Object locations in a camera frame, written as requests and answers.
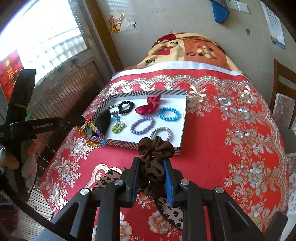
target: red satin bow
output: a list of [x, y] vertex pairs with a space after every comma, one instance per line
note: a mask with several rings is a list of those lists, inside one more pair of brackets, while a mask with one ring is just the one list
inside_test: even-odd
[[147, 105], [139, 106], [135, 109], [135, 111], [140, 115], [145, 115], [147, 113], [151, 113], [157, 109], [159, 106], [159, 100], [161, 98], [161, 95], [155, 96], [155, 97], [148, 97], [147, 98]]

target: metal screw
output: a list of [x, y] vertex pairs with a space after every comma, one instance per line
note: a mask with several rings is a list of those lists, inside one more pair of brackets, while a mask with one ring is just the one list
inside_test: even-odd
[[188, 185], [188, 184], [189, 184], [189, 180], [187, 180], [187, 179], [182, 179], [182, 180], [181, 180], [181, 184], [182, 184], [182, 185]]
[[216, 188], [215, 188], [215, 191], [216, 191], [217, 193], [223, 193], [223, 192], [224, 192], [224, 189], [223, 189], [222, 187], [216, 187]]
[[89, 190], [87, 188], [83, 188], [80, 190], [81, 195], [86, 195], [88, 192], [89, 192]]
[[118, 179], [118, 180], [116, 180], [114, 183], [115, 183], [116, 186], [120, 186], [120, 185], [123, 184], [123, 180]]

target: floral tablecloth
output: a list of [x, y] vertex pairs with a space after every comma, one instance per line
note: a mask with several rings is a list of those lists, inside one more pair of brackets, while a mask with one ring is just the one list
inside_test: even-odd
[[[173, 168], [200, 187], [222, 186], [264, 232], [273, 214], [288, 204], [286, 156], [267, 104], [240, 72], [196, 62], [161, 64], [161, 70], [154, 64], [114, 76], [83, 116], [90, 118], [111, 94], [186, 89], [181, 155], [171, 159]], [[137, 151], [127, 148], [90, 148], [73, 128], [48, 166], [41, 191], [57, 213], [109, 169], [129, 168], [134, 156]], [[147, 196], [122, 209], [120, 220], [121, 241], [181, 240], [182, 231]]]

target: black scrunchie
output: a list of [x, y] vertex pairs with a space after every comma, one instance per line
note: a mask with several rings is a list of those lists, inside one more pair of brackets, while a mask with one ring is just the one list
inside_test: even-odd
[[[129, 104], [129, 108], [128, 109], [126, 109], [126, 110], [122, 110], [122, 106], [123, 106], [123, 104]], [[120, 104], [119, 104], [119, 106], [118, 106], [118, 113], [119, 114], [127, 114], [127, 113], [129, 113], [129, 112], [131, 112], [131, 110], [133, 109], [133, 102], [131, 102], [131, 101], [122, 101]]]

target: brown scrunchie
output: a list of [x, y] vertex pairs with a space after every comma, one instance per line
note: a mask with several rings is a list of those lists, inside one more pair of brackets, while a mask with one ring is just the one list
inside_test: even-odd
[[138, 145], [140, 158], [139, 188], [144, 194], [154, 199], [165, 195], [165, 170], [163, 160], [172, 158], [175, 149], [169, 141], [163, 141], [160, 137], [151, 140], [144, 137]]

